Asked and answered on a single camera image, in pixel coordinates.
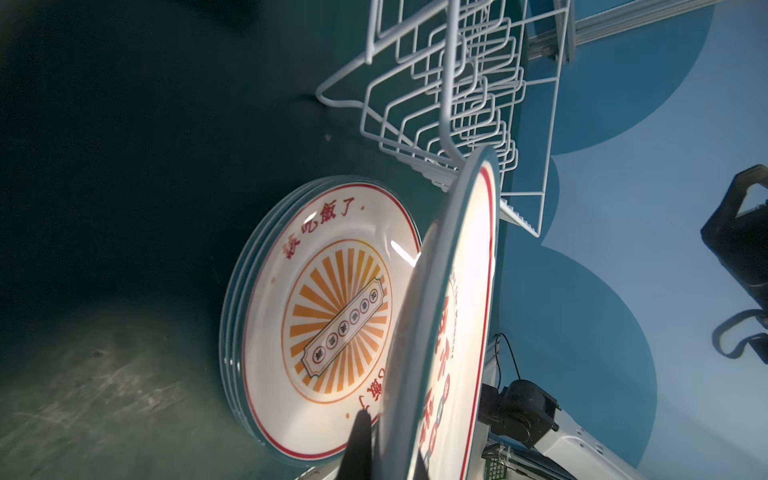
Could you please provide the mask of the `white round plate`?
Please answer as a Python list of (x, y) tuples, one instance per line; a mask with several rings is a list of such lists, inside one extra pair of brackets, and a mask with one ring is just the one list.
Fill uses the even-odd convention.
[(238, 398), (282, 462), (340, 457), (358, 411), (380, 414), (418, 227), (381, 184), (302, 195), (259, 245), (237, 312)]
[[(380, 183), (380, 182), (378, 182), (378, 181), (376, 181), (376, 180), (374, 180), (374, 179), (370, 179), (370, 178), (369, 178), (369, 181), (368, 181), (368, 182), (357, 182), (357, 183), (365, 183), (365, 184), (372, 184), (372, 185), (374, 185), (374, 186), (381, 186), (381, 183)], [(275, 223), (275, 222), (276, 222), (278, 219), (279, 219), (279, 217), (278, 217), (278, 218), (276, 218), (276, 219), (275, 219), (275, 220), (274, 220), (274, 221), (271, 223), (271, 229), (273, 228), (273, 224), (274, 224), (274, 223)], [(248, 274), (248, 272), (250, 271), (250, 268), (251, 268), (251, 266), (253, 265), (253, 262), (254, 262), (254, 261), (255, 261), (255, 259), (256, 259), (256, 256), (257, 256), (257, 251), (258, 251), (258, 249), (259, 249), (259, 245), (261, 244), (261, 242), (264, 240), (265, 236), (266, 236), (266, 235), (267, 235), (267, 234), (268, 234), (270, 231), (267, 231), (266, 229), (263, 229), (263, 230), (262, 230), (262, 236), (261, 236), (261, 238), (260, 238), (259, 242), (258, 242), (258, 243), (257, 243), (257, 244), (256, 244), (256, 245), (253, 247), (253, 249), (252, 249), (252, 251), (251, 251), (251, 253), (253, 254), (253, 256), (252, 256), (252, 257), (249, 259), (249, 261), (248, 261), (248, 262), (247, 262), (247, 264), (246, 264), (246, 270), (245, 270), (245, 273), (243, 274), (243, 277), (242, 277), (242, 280), (241, 280), (241, 285), (240, 285), (240, 288), (239, 288), (239, 290), (238, 290), (238, 292), (237, 292), (237, 296), (235, 297), (235, 304), (234, 304), (234, 306), (232, 307), (232, 313), (234, 313), (234, 314), (235, 314), (235, 319), (234, 319), (234, 320), (232, 321), (232, 323), (231, 323), (231, 325), (234, 327), (234, 334), (232, 335), (232, 341), (231, 341), (231, 349), (230, 349), (230, 352), (231, 352), (231, 353), (234, 355), (233, 379), (235, 380), (235, 394), (236, 394), (236, 398), (237, 398), (237, 400), (238, 400), (238, 403), (239, 403), (239, 405), (240, 405), (240, 408), (242, 409), (243, 413), (245, 414), (245, 418), (246, 418), (246, 421), (247, 421), (247, 425), (249, 426), (249, 429), (248, 429), (248, 430), (246, 430), (246, 429), (245, 429), (245, 428), (242, 426), (242, 424), (241, 424), (241, 423), (240, 423), (240, 424), (241, 424), (241, 426), (244, 428), (244, 430), (245, 430), (245, 431), (246, 431), (246, 432), (247, 432), (249, 435), (251, 435), (251, 436), (252, 436), (252, 437), (254, 437), (254, 438), (257, 438), (257, 434), (256, 434), (256, 432), (255, 432), (255, 428), (254, 428), (254, 427), (252, 427), (252, 426), (249, 424), (249, 420), (248, 420), (249, 416), (248, 416), (248, 415), (245, 413), (245, 407), (243, 406), (243, 403), (242, 403), (242, 401), (241, 401), (241, 400), (238, 398), (238, 394), (237, 394), (237, 392), (236, 392), (236, 380), (238, 379), (238, 376), (239, 376), (239, 374), (236, 372), (236, 370), (237, 370), (237, 366), (238, 366), (238, 360), (237, 360), (237, 354), (234, 352), (234, 347), (235, 347), (235, 343), (236, 343), (236, 341), (237, 341), (237, 340), (238, 340), (238, 338), (239, 338), (239, 336), (238, 336), (238, 333), (237, 333), (237, 328), (238, 328), (238, 325), (239, 325), (239, 323), (240, 323), (240, 314), (237, 312), (237, 309), (238, 309), (239, 303), (240, 303), (240, 301), (242, 300), (242, 297), (243, 297), (243, 295), (244, 295), (244, 291), (245, 291), (245, 285), (246, 285), (246, 277), (247, 277), (247, 274)]]
[(245, 414), (240, 408), (235, 394), (235, 380), (233, 379), (234, 355), (230, 352), (230, 349), (232, 335), (234, 334), (234, 327), (231, 325), (231, 323), (235, 319), (235, 314), (232, 313), (232, 307), (235, 304), (235, 297), (237, 296), (237, 292), (240, 288), (241, 280), (246, 270), (246, 264), (253, 256), (251, 251), (253, 247), (259, 242), (262, 236), (262, 230), (266, 229), (267, 231), (270, 231), (271, 223), (276, 218), (281, 216), (281, 211), (284, 208), (292, 205), (301, 195), (313, 190), (330, 188), (331, 186), (368, 181), (369, 178), (362, 176), (338, 175), (311, 180), (310, 182), (297, 187), (288, 195), (283, 197), (279, 202), (277, 202), (259, 221), (238, 256), (229, 279), (222, 305), (219, 330), (219, 360), (221, 377), (227, 402), (235, 418), (246, 430), (249, 429), (249, 426), (247, 425)]
[(463, 479), (482, 388), (496, 262), (499, 167), (475, 151), (423, 240), (396, 323), (375, 479)]

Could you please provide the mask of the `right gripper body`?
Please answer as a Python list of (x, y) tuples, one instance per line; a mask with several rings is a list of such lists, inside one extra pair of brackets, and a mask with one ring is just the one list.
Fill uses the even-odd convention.
[(767, 201), (740, 213), (753, 185), (767, 188), (767, 167), (734, 176), (722, 202), (701, 229), (703, 243), (763, 309), (767, 310)]

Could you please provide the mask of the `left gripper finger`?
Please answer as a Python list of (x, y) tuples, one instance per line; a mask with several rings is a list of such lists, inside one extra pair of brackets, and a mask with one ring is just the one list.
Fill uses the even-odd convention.
[(372, 478), (372, 420), (367, 410), (360, 410), (346, 445), (336, 476), (337, 480), (370, 480)]

